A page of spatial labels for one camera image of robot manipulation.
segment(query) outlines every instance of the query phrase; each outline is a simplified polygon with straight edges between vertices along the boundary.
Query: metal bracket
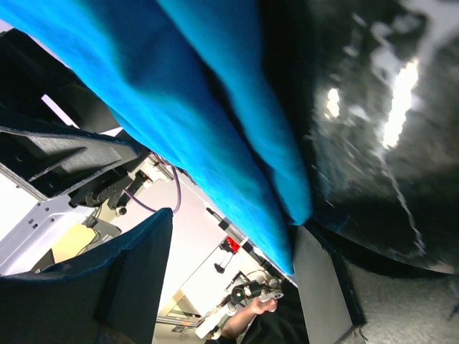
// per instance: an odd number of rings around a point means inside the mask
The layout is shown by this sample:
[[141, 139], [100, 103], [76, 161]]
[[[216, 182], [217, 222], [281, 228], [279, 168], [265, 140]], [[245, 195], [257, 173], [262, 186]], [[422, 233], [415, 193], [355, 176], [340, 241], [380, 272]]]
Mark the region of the metal bracket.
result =
[[73, 225], [94, 209], [72, 208], [70, 197], [63, 195], [39, 202], [0, 241], [0, 275], [30, 271]]

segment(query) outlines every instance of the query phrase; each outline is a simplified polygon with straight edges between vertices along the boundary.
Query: black glossy surface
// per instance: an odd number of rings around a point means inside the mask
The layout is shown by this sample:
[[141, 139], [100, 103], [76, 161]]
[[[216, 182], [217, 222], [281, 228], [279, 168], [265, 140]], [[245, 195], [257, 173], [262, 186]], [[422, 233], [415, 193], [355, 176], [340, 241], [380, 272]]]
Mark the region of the black glossy surface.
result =
[[457, 273], [459, 2], [309, 4], [316, 220], [392, 259]]

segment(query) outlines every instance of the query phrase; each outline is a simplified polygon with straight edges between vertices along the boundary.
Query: human hand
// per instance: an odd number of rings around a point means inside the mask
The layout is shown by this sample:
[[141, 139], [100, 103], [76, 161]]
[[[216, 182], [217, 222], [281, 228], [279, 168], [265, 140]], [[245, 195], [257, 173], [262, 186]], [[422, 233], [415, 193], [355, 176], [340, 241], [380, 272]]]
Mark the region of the human hand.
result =
[[256, 315], [261, 315], [266, 311], [274, 312], [278, 307], [278, 301], [276, 299], [270, 299], [266, 302], [261, 302], [259, 297], [256, 297], [250, 303], [250, 310], [254, 312]]

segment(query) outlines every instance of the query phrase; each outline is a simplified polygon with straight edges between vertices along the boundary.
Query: dark blue fabric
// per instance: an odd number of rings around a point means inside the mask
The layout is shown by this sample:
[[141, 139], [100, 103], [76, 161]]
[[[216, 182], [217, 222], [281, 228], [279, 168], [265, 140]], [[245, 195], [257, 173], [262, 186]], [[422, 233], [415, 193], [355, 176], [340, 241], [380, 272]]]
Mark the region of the dark blue fabric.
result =
[[[128, 133], [186, 169], [292, 273], [283, 212], [301, 224], [311, 204], [298, 149], [262, 74], [256, 3], [3, 0], [0, 16], [55, 52]], [[221, 79], [263, 166], [212, 97], [194, 49]]]

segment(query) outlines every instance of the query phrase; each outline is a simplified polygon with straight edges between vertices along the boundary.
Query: black plastic part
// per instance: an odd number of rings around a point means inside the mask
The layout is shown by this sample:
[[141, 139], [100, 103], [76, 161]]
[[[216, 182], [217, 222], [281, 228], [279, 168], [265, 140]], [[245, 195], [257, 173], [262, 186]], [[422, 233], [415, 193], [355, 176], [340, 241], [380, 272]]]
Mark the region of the black plastic part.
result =
[[[131, 192], [133, 195], [136, 194], [136, 192], [142, 187], [143, 183], [146, 182], [149, 179], [149, 177], [142, 171], [137, 171], [136, 172], [136, 178], [134, 181], [128, 186], [125, 187], [129, 192]], [[121, 206], [126, 207], [128, 205], [128, 202], [130, 201], [130, 197], [128, 195], [125, 195], [123, 192], [113, 194], [107, 205], [108, 208], [110, 209], [117, 209]]]
[[119, 183], [128, 186], [131, 181], [122, 168], [107, 171], [70, 193], [70, 204], [72, 206], [99, 206], [112, 194], [104, 193], [104, 190]]
[[113, 205], [118, 202], [118, 199], [123, 195], [123, 190], [132, 185], [131, 177], [125, 176], [117, 183], [110, 185], [107, 188], [104, 188], [99, 194], [98, 199], [105, 200], [108, 199], [108, 207], [113, 208]]
[[[231, 301], [234, 303], [241, 303], [243, 300], [251, 300], [260, 296], [264, 287], [266, 287], [266, 285], [262, 285], [257, 281], [251, 281], [244, 283], [243, 285], [236, 285], [231, 291]], [[246, 288], [250, 290], [249, 295], [245, 292]]]
[[127, 210], [126, 208], [122, 207], [122, 208], [120, 209], [119, 213], [120, 213], [121, 216], [122, 216], [122, 215], [126, 215], [126, 214], [128, 213], [128, 210]]
[[228, 227], [230, 226], [229, 223], [227, 223], [225, 220], [222, 220], [219, 224], [218, 224], [218, 227], [220, 227], [221, 229], [223, 229], [224, 231], [226, 231], [228, 229]]
[[247, 253], [250, 253], [251, 251], [253, 251], [253, 245], [249, 242], [245, 242], [243, 245], [242, 245], [242, 249], [244, 251], [246, 251]]
[[224, 274], [224, 267], [222, 267], [220, 264], [215, 263], [214, 268], [218, 274]]
[[0, 108], [0, 172], [38, 199], [69, 194], [138, 157], [130, 143]]
[[219, 248], [222, 250], [222, 251], [225, 251], [225, 252], [228, 252], [228, 253], [234, 253], [231, 245], [230, 245], [230, 242], [228, 241], [228, 239], [226, 238], [220, 245], [219, 245]]

